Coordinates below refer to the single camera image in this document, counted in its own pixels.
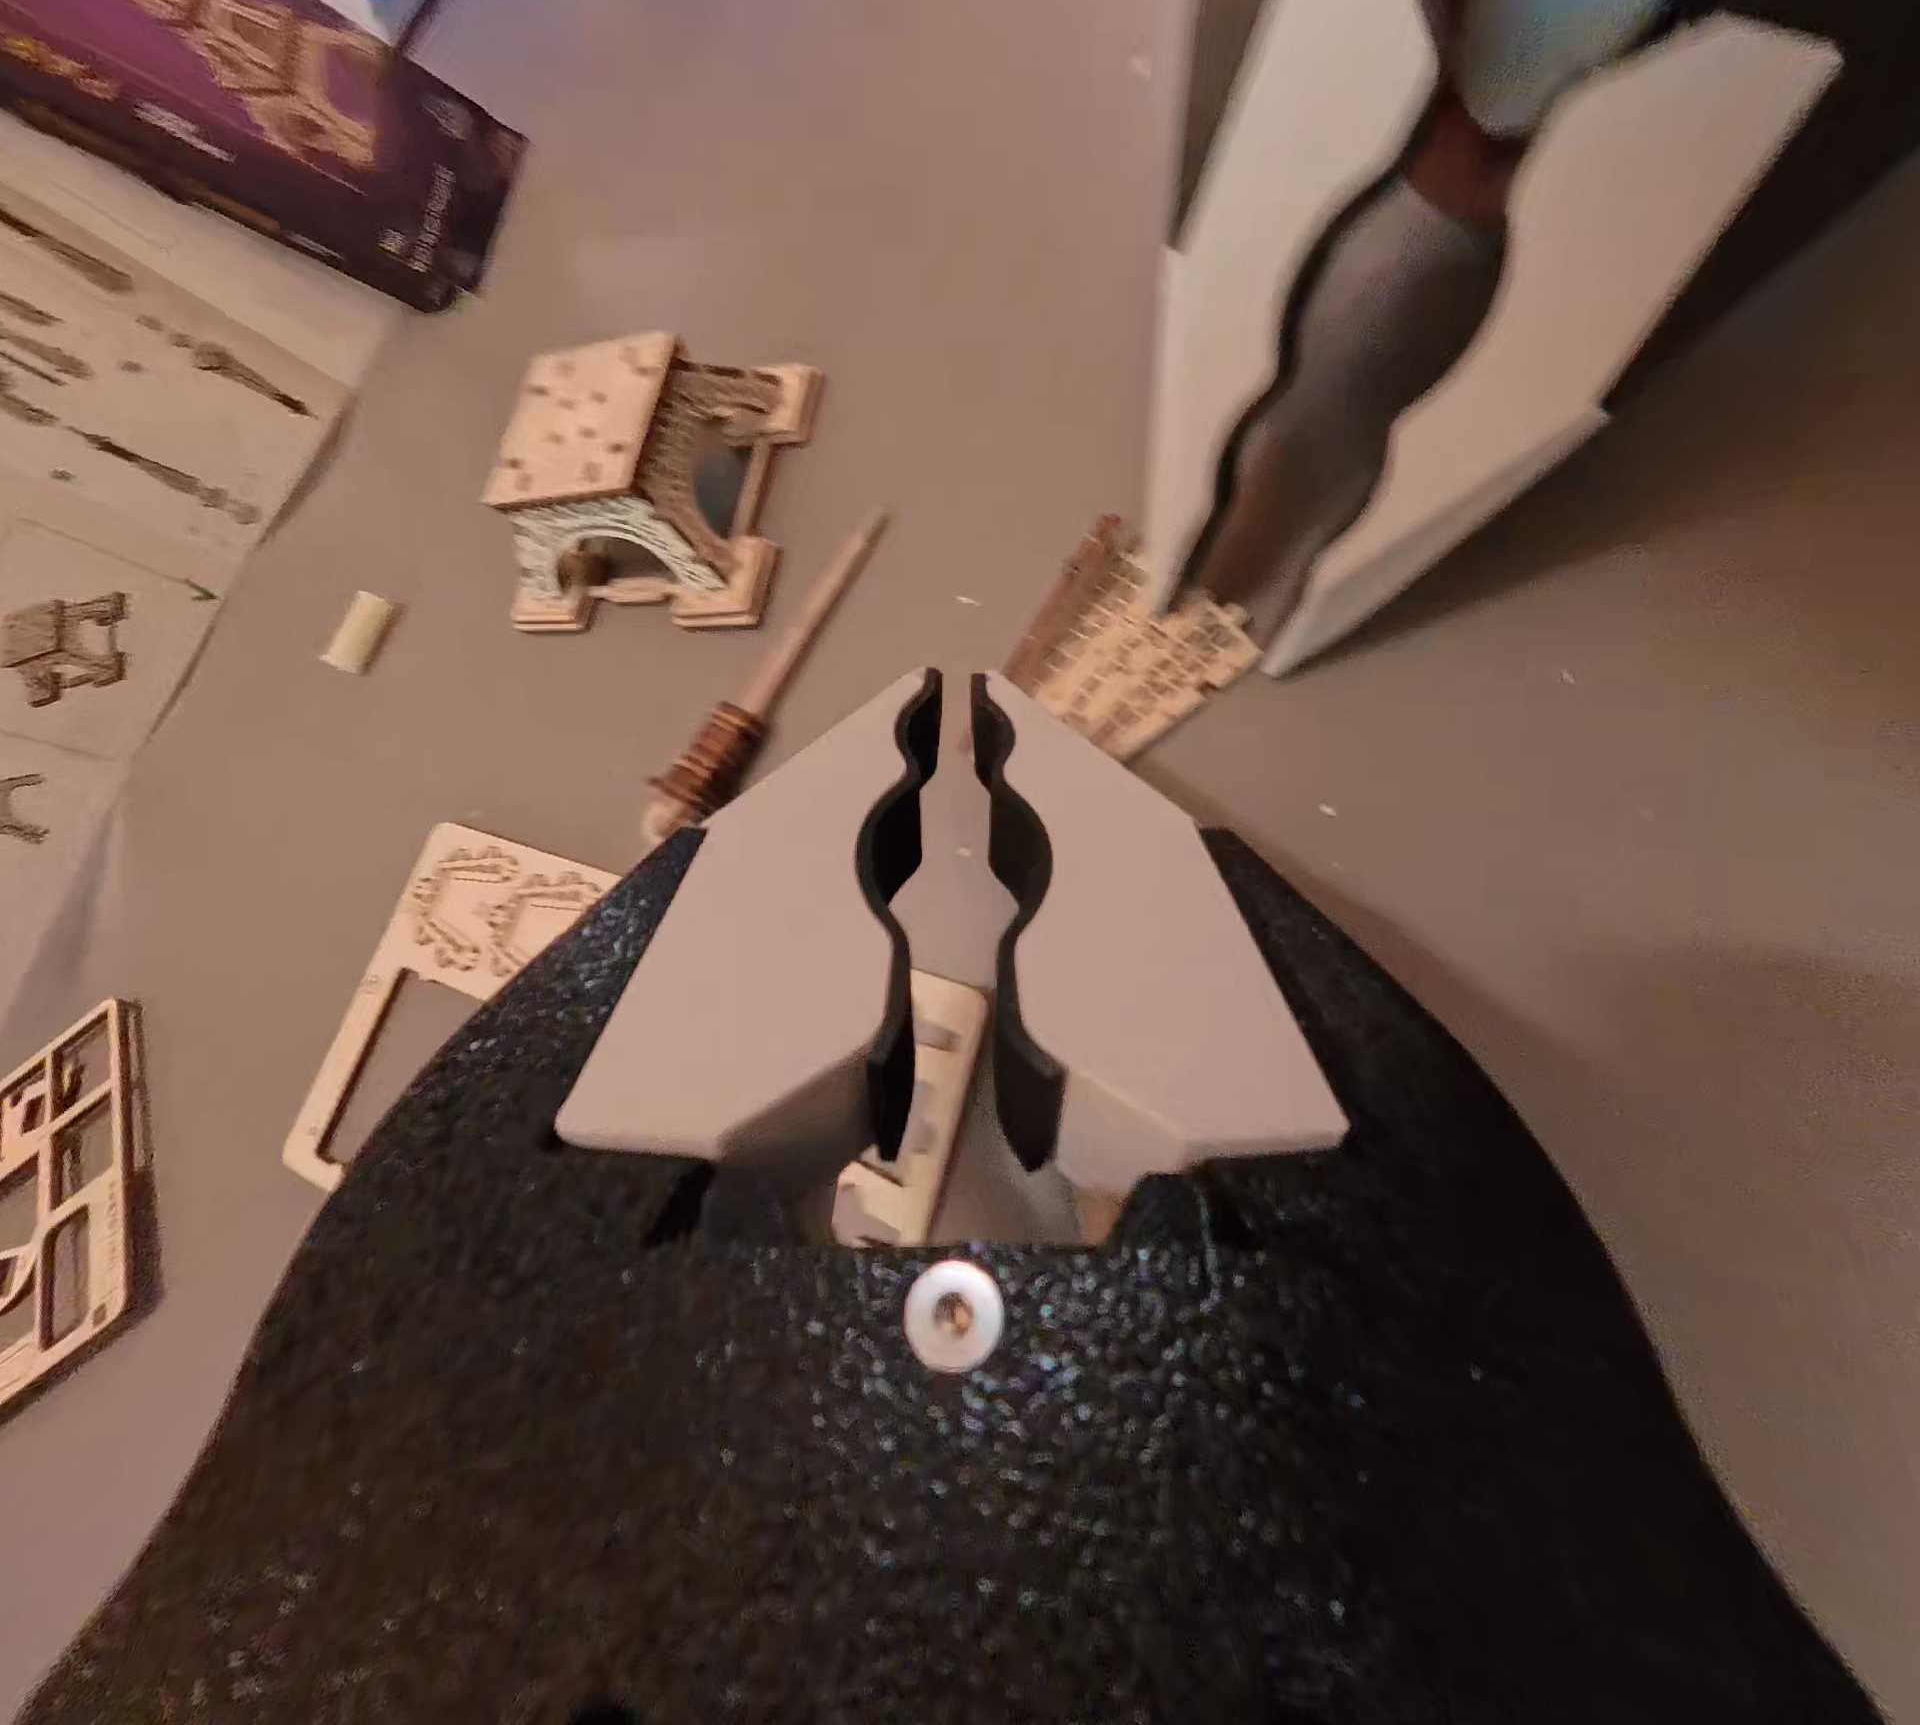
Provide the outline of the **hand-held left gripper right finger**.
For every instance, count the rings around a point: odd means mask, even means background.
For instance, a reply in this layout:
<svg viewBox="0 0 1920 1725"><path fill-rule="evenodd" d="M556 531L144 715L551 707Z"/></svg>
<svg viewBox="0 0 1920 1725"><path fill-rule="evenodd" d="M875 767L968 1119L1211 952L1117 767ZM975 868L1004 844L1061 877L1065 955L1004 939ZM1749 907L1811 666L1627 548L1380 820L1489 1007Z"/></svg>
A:
<svg viewBox="0 0 1920 1725"><path fill-rule="evenodd" d="M1203 825L999 672L968 724L968 1232L1104 1232L1153 1175L1344 1145Z"/></svg>

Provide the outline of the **emptied wooden parts frame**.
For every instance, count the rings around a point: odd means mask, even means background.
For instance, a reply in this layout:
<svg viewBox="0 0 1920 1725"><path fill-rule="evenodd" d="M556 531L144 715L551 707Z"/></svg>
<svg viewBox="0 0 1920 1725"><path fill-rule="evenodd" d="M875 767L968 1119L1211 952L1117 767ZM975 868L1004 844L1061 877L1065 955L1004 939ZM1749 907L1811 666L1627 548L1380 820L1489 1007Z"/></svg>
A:
<svg viewBox="0 0 1920 1725"><path fill-rule="evenodd" d="M1 1075L1 1416L147 1304L148 1117L139 1011L103 1000Z"/></svg>

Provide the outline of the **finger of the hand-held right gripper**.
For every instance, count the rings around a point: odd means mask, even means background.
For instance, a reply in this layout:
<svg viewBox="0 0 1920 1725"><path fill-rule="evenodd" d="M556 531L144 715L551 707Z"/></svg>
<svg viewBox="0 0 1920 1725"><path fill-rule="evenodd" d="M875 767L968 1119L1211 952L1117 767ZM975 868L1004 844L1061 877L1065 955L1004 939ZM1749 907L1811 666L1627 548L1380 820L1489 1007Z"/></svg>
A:
<svg viewBox="0 0 1920 1725"><path fill-rule="evenodd" d="M1484 326L1395 420L1379 490L1316 559L1267 678L1357 632L1596 438L1615 382L1839 72L1832 40L1713 14L1557 103L1512 191Z"/></svg>
<svg viewBox="0 0 1920 1725"><path fill-rule="evenodd" d="M1159 252L1145 563L1171 587L1215 451L1264 390L1312 243L1405 147L1436 58L1421 0L1261 0L1180 232Z"/></svg>

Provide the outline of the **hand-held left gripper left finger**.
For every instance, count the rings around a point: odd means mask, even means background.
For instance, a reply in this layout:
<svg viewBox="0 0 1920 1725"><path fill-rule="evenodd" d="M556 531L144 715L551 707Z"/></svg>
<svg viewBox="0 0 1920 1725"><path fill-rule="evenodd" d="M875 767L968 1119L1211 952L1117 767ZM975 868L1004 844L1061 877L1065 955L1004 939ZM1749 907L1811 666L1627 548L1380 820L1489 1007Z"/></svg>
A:
<svg viewBox="0 0 1920 1725"><path fill-rule="evenodd" d="M685 829L688 868L555 1121L688 1160L828 1232L836 1179L899 1152L916 1087L909 929L944 674L916 666Z"/></svg>

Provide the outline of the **wooden tower base model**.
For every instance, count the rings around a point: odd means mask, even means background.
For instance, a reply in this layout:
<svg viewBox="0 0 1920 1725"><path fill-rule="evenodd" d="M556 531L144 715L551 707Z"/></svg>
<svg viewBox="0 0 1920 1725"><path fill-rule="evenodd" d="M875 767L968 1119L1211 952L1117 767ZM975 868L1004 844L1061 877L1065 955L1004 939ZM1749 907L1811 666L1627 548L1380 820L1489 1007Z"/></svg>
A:
<svg viewBox="0 0 1920 1725"><path fill-rule="evenodd" d="M483 503L511 531L511 628L584 634L601 606L691 632L761 622L777 456L812 439L812 364L707 364L665 331L529 360Z"/></svg>

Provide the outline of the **wooden tower spire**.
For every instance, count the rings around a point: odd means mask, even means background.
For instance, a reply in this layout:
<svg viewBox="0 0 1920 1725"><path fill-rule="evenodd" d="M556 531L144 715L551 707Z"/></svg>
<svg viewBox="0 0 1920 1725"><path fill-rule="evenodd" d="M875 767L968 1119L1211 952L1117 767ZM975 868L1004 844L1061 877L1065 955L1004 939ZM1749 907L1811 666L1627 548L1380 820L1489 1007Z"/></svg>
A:
<svg viewBox="0 0 1920 1725"><path fill-rule="evenodd" d="M891 507L876 507L855 526L801 596L800 607L788 612L775 646L759 662L745 687L729 702L717 702L675 764L651 781L653 796L640 817L641 848L659 848L675 831L707 823L736 796L753 756L764 745L772 712L792 686L793 672L817 634L823 634L831 610L869 563L892 515Z"/></svg>

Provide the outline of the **small cream wax block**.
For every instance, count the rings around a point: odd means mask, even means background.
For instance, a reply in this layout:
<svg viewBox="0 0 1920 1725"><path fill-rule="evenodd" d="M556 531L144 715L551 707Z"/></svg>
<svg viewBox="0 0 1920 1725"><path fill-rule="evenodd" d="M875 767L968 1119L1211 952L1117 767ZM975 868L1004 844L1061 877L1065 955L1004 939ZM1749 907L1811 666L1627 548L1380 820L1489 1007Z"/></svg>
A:
<svg viewBox="0 0 1920 1725"><path fill-rule="evenodd" d="M328 636L319 662L341 674L361 678L396 628L401 607L385 596L356 590Z"/></svg>

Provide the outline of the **wooden punch-out parts sheet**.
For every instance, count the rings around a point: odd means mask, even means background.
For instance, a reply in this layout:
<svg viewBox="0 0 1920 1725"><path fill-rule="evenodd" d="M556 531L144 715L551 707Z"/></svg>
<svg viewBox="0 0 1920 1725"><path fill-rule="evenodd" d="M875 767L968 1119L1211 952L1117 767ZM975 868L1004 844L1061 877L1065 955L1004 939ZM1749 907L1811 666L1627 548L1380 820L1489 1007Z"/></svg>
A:
<svg viewBox="0 0 1920 1725"><path fill-rule="evenodd" d="M483 1004L565 936L619 881L615 872L464 823L431 825L389 913L347 1016L281 1140L281 1164L329 1195L343 1179L333 1132L369 1043L405 977ZM980 988L912 969L915 1101L892 1160L876 1148L835 1184L831 1237L861 1248L921 1248L933 1237L975 1060L988 1023Z"/></svg>

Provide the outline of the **paper instruction sheet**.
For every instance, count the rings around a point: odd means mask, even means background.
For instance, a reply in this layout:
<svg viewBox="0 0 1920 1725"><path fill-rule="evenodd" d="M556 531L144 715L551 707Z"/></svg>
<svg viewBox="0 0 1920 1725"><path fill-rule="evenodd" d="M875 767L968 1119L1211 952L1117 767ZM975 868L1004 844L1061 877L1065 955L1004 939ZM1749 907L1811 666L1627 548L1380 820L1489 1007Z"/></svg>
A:
<svg viewBox="0 0 1920 1725"><path fill-rule="evenodd" d="M1 118L1 1011L405 310Z"/></svg>

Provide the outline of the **grey desk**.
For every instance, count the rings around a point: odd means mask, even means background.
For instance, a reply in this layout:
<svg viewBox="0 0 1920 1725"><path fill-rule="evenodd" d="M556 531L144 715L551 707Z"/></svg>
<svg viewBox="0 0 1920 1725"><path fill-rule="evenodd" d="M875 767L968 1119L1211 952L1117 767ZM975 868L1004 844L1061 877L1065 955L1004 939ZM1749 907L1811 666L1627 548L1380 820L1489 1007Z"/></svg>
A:
<svg viewBox="0 0 1920 1725"><path fill-rule="evenodd" d="M328 1215L280 1148L440 820L633 864L641 779L764 636L505 623L476 488L529 351L669 326L825 370L796 595L876 559L781 763L915 664L912 897L968 903L968 674L1141 511L1189 0L447 0L529 135L488 291L405 326L131 763L1 1060L141 1004L157 1299L1 1428L1 1720L177 1492ZM1349 646L1149 779L1235 825L1512 1096L1676 1397L1885 1717L1917 1720L1917 158ZM401 607L361 678L319 652Z"/></svg>

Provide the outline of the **dark puzzle box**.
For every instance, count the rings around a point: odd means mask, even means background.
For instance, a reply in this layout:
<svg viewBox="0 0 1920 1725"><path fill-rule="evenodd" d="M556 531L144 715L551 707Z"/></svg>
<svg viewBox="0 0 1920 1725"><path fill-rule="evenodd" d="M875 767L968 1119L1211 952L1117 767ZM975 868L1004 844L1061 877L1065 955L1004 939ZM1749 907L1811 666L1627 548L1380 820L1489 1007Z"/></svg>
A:
<svg viewBox="0 0 1920 1725"><path fill-rule="evenodd" d="M476 294L524 135L323 0L1 0L1 112L376 294Z"/></svg>

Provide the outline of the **narrow wooden lattice panel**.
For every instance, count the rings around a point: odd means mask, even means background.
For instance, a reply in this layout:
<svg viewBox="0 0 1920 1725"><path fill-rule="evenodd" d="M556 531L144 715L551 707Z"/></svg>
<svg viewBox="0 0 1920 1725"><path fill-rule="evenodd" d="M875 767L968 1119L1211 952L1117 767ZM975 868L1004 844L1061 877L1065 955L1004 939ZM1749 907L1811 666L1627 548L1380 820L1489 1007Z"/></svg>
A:
<svg viewBox="0 0 1920 1725"><path fill-rule="evenodd" d="M1069 622L1027 694L1099 752L1131 763L1257 659L1237 606L1199 595L1157 615L1112 592Z"/></svg>

